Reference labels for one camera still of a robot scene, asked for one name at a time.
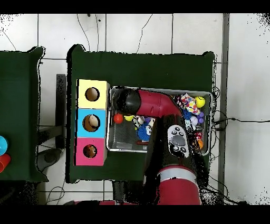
green tablecloth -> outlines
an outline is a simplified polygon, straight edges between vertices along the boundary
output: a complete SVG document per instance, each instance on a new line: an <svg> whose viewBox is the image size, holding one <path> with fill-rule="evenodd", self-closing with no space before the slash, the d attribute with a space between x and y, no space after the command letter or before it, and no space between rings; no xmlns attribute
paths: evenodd
<svg viewBox="0 0 270 224"><path fill-rule="evenodd" d="M74 45L67 54L70 94L67 98L71 108L67 109L66 180L142 180L145 159L145 153L108 151L102 167L73 165L76 79L105 80L111 86L211 92L213 60L212 52L203 55L95 53Z"/></svg>
<svg viewBox="0 0 270 224"><path fill-rule="evenodd" d="M0 52L0 135L11 162L0 180L47 181L35 166L38 121L38 61L43 47Z"/></svg>

stuffed animal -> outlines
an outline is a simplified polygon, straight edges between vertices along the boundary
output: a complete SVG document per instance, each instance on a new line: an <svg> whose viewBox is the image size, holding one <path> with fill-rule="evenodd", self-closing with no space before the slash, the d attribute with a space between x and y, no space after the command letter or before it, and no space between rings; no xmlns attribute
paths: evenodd
<svg viewBox="0 0 270 224"><path fill-rule="evenodd" d="M137 137L144 142L148 142L151 132L152 128L149 123L144 122L137 130Z"/></svg>

white tile floor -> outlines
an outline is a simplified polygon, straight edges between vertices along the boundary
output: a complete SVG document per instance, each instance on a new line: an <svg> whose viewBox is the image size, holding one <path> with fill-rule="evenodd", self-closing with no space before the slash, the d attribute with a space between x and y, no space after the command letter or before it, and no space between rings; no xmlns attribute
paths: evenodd
<svg viewBox="0 0 270 224"><path fill-rule="evenodd" d="M173 29L171 14L107 14L107 40L105 41L105 14L78 15L89 40L90 51L114 51L125 53L202 54L213 51L217 62L221 61L223 15L217 14L174 14ZM141 31L147 20L148 24ZM74 44L83 44L89 49L88 41L78 23L76 14L19 14L0 15L0 30L12 41L17 51L27 51L33 46L46 48L41 75L41 125L55 124L55 81L57 73L67 73L66 54ZM13 51L14 47L3 32L0 32L0 50ZM217 82L220 84L220 64L217 65ZM53 139L44 143L54 146ZM213 149L218 155L218 144ZM217 159L211 166L211 175L217 178ZM60 160L46 171L48 183L39 186L40 203L46 203L48 191L62 186L65 175L65 152ZM213 187L217 183L210 180ZM102 200L103 181L80 181L64 185L65 196L59 201ZM105 199L112 199L112 185L105 181ZM51 193L50 199L58 199L60 189Z"/></svg>

circular hole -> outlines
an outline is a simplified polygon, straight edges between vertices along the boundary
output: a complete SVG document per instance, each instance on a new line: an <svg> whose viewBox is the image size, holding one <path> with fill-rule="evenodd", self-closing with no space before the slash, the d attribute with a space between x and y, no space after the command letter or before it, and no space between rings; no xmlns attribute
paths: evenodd
<svg viewBox="0 0 270 224"><path fill-rule="evenodd" d="M87 158L94 158L97 155L97 151L94 145L87 145L83 148L83 155Z"/></svg>
<svg viewBox="0 0 270 224"><path fill-rule="evenodd" d="M88 132L95 132L100 126L100 120L94 114L87 115L82 122L82 126Z"/></svg>
<svg viewBox="0 0 270 224"><path fill-rule="evenodd" d="M88 88L85 97L89 101L97 101L99 99L99 91L95 87Z"/></svg>

plush toy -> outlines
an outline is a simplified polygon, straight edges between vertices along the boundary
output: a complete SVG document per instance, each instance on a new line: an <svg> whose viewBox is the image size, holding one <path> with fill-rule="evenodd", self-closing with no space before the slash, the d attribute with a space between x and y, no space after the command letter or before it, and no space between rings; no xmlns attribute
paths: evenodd
<svg viewBox="0 0 270 224"><path fill-rule="evenodd" d="M190 120L190 118L192 117L192 113L188 112L186 109L183 109L182 111L183 111L184 119Z"/></svg>
<svg viewBox="0 0 270 224"><path fill-rule="evenodd" d="M188 94L184 94L181 97L176 98L176 103L179 107L186 109L188 112L191 112L195 115L200 114L200 110L196 106L196 101Z"/></svg>
<svg viewBox="0 0 270 224"><path fill-rule="evenodd" d="M149 123L144 122L137 130L137 137L144 142L148 142L151 132L152 128Z"/></svg>

